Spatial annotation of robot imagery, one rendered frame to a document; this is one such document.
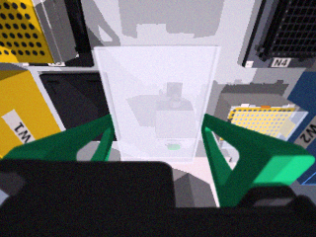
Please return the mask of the blue bin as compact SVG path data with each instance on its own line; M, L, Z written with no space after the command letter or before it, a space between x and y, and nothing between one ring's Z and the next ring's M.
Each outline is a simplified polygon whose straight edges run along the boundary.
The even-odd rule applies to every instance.
M315 158L296 180L300 185L316 185L316 72L303 71L287 99L309 112L288 141L303 146Z

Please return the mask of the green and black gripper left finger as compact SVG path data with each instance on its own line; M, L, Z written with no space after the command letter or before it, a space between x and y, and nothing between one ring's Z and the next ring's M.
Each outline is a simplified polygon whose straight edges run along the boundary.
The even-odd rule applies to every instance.
M77 161L77 152L102 132L104 133L102 139L90 161L108 161L115 135L111 114L16 146L1 159Z

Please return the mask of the yellow bin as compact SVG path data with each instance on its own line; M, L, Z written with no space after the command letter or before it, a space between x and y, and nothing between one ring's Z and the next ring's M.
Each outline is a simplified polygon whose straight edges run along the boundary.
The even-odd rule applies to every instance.
M0 159L60 131L30 70L0 70Z

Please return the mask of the grey bench mat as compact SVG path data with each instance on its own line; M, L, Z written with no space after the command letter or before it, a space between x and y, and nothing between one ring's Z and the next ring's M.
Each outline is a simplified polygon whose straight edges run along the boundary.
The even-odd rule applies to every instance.
M100 73L97 45L217 44L221 46L206 114L220 93L279 94L287 99L303 71L312 68L245 68L242 62L262 0L80 0L94 66L24 66L0 62L0 70L30 70L61 131L66 130L39 75Z

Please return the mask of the black assay plate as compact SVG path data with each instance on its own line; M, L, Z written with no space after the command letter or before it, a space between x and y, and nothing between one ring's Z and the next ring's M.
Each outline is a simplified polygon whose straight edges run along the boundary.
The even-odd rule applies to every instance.
M261 58L316 57L316 0L279 0Z

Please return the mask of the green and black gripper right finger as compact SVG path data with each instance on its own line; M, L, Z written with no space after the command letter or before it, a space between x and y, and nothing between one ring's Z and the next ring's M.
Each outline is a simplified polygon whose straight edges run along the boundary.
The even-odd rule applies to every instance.
M219 207L236 206L253 187L289 186L315 161L301 145L209 114L204 115L200 131ZM212 131L238 151L233 170Z

